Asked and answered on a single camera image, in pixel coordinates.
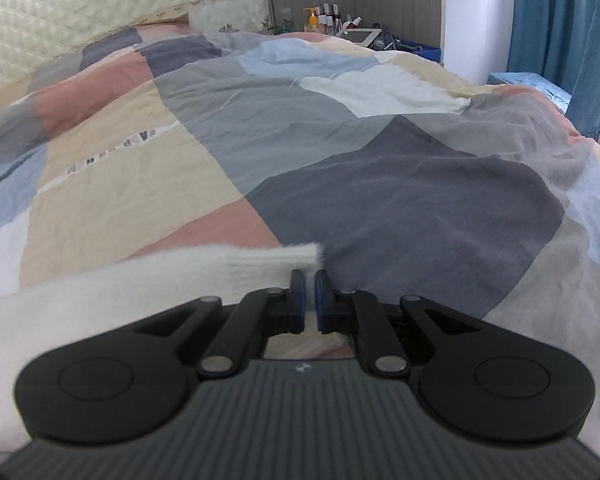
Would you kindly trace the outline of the cream striped knit sweater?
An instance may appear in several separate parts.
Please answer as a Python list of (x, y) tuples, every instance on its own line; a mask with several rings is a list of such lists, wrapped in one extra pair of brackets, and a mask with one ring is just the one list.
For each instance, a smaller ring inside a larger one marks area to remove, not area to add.
[(290, 274), (323, 265), (316, 243), (277, 248), (202, 245), (154, 252), (54, 278), (0, 296), (0, 455), (30, 440), (12, 389), (45, 351), (147, 318), (201, 296), (237, 302), (247, 292), (285, 287)]

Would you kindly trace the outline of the patchwork colour block duvet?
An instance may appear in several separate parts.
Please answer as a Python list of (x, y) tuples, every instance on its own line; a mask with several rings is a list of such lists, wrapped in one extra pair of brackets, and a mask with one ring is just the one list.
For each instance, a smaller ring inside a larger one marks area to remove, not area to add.
[(315, 34), (129, 28), (0, 90), (0, 296), (154, 252), (316, 243), (585, 362), (600, 454), (600, 144), (542, 93)]

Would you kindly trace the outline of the blue storage tray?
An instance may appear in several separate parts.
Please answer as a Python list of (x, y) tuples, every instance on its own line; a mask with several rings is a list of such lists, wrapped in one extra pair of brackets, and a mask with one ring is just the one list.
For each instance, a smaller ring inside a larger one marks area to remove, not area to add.
[(421, 58), (440, 64), (442, 51), (439, 47), (428, 46), (428, 44), (419, 44), (418, 42), (406, 40), (397, 36), (393, 37), (396, 50), (418, 55)]

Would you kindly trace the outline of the white tablet device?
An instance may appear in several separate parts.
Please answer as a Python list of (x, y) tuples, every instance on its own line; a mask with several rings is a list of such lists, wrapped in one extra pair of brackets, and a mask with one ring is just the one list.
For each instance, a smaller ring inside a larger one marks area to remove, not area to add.
[(338, 37), (364, 48), (373, 47), (374, 42), (381, 37), (380, 28), (347, 28), (343, 29)]

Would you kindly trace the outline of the yellow pump bottle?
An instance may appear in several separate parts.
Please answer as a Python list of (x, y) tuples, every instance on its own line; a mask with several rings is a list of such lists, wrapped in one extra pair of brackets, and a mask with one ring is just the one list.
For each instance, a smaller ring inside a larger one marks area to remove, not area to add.
[(304, 31), (314, 32), (314, 34), (320, 34), (321, 24), (316, 13), (316, 9), (314, 8), (314, 6), (308, 6), (307, 8), (304, 8), (304, 10), (308, 14), (308, 17), (306, 18), (306, 24), (304, 24)]

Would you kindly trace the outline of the light blue stool cushion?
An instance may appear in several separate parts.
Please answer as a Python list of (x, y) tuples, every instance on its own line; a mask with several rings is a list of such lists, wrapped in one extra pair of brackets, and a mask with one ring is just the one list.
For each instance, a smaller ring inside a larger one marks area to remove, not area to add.
[(488, 84), (516, 84), (516, 86), (538, 90), (552, 101), (562, 114), (568, 110), (571, 101), (569, 92), (536, 73), (490, 73), (486, 82)]

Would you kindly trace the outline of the blue curtain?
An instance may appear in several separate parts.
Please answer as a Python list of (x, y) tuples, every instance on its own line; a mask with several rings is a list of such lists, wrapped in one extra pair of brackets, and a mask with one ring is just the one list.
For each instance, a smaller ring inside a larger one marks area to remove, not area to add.
[(600, 0), (514, 0), (507, 69), (562, 90), (582, 136), (600, 137)]

